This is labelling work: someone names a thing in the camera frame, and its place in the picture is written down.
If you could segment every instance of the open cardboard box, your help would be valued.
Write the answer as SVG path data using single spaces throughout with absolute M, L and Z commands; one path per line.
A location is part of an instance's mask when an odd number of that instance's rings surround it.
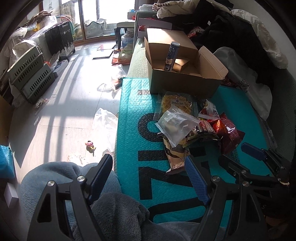
M 210 98 L 227 75 L 227 68 L 205 47 L 198 50 L 182 31 L 147 29 L 145 50 L 148 60 L 150 93 L 163 90 Z M 172 41 L 180 43 L 178 59 L 189 59 L 181 72 L 164 71 Z

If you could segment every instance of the red chip bag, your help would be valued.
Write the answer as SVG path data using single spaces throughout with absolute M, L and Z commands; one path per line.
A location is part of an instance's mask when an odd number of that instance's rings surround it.
M 219 138 L 222 138 L 224 135 L 228 134 L 226 126 L 223 124 L 221 120 L 207 120 L 207 121 L 213 127 L 214 131 L 216 132 Z
M 228 155 L 241 143 L 245 133 L 238 130 L 224 112 L 220 115 L 220 120 L 227 129 L 227 134 L 223 135 L 221 141 L 221 154 Z

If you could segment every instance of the gray fleece blanket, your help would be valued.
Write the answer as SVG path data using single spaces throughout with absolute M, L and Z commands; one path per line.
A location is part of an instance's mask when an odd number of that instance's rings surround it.
M 38 200 L 49 180 L 54 180 L 58 184 L 71 182 L 78 176 L 85 175 L 95 165 L 97 164 L 80 167 L 71 162 L 50 162 L 30 171 L 22 181 L 20 197 L 28 221 L 31 221 Z M 82 241 L 70 201 L 66 202 L 66 209 L 74 238 Z M 113 171 L 100 198 L 93 203 L 91 209 L 106 240 L 112 241 L 189 241 L 199 225 L 191 222 L 151 222 L 147 208 L 121 193 L 119 181 Z M 224 229 L 220 229 L 216 240 L 222 240 L 224 232 Z

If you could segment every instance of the stacked baskets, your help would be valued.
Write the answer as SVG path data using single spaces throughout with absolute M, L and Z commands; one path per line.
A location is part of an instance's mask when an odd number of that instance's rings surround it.
M 44 63 L 43 54 L 37 46 L 24 53 L 7 71 L 10 83 L 32 104 L 54 82 L 53 71 Z

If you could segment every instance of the candy wrapper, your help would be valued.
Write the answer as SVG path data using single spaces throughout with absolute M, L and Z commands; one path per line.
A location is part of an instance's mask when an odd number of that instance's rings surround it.
M 241 143 L 245 133 L 238 130 L 224 112 L 220 115 L 220 120 L 227 129 L 227 134 L 221 140 L 221 154 L 228 155 Z
M 203 120 L 217 120 L 220 119 L 216 106 L 209 100 L 202 100 L 200 103 L 202 110 L 198 114 L 199 118 Z
M 167 171 L 168 174 L 176 174 L 185 170 L 184 160 L 190 155 L 189 150 L 183 148 L 182 144 L 185 139 L 183 139 L 179 145 L 172 148 L 168 139 L 163 136 L 163 143 L 165 145 L 165 154 L 168 158 L 170 164 L 170 169 Z
M 187 34 L 188 38 L 192 38 L 197 36 L 198 34 L 202 34 L 205 30 L 199 26 L 194 27 L 189 34 Z
M 207 120 L 209 124 L 213 127 L 219 138 L 222 138 L 224 135 L 228 134 L 226 126 L 223 124 L 221 120 Z
M 183 144 L 183 147 L 186 147 L 199 139 L 219 140 L 220 138 L 206 120 L 201 120 L 200 123 L 185 137 L 186 141 Z

